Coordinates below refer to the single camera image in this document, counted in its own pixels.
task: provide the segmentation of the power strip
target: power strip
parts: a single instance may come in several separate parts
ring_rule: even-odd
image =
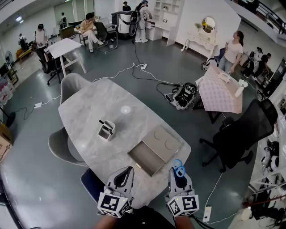
[[[39,107],[41,107],[42,105],[43,105],[42,102],[36,103],[36,104],[34,105],[34,108],[39,108]]]
[[[147,68],[147,64],[141,65],[141,69],[145,70]]]
[[[202,220],[203,222],[210,221],[210,213],[211,213],[211,207],[205,207],[204,218]]]

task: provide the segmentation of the ceiling light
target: ceiling light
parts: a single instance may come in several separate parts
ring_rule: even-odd
[[[17,22],[22,21],[22,17],[21,17],[21,16],[17,17],[17,18],[16,18],[16,21],[17,21]]]

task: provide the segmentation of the pen holder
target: pen holder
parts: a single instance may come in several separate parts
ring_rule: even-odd
[[[112,136],[115,134],[115,124],[108,120],[104,120],[104,124],[101,125],[98,131],[98,136],[104,141],[110,141]]]

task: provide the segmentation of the pink checkered tablecloth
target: pink checkered tablecloth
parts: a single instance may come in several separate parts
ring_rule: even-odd
[[[242,111],[242,94],[235,97],[239,83],[231,78],[226,83],[219,78],[224,71],[216,66],[210,66],[203,77],[196,81],[206,111],[232,112]]]

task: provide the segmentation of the round mirror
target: round mirror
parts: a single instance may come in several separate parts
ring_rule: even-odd
[[[215,21],[211,17],[206,17],[202,21],[202,29],[206,33],[211,33],[215,29]]]

